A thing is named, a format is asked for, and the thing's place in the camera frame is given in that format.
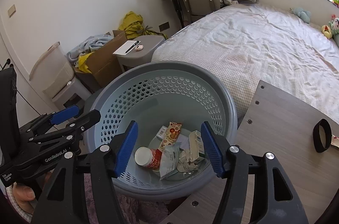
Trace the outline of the person's left hand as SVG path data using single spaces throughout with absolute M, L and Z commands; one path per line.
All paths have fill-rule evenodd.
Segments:
M 36 199 L 33 189 L 23 184 L 17 183 L 14 183 L 11 189 L 15 202 L 19 208 L 22 211 L 25 211 L 25 213 L 33 215 L 35 208 L 31 203 Z

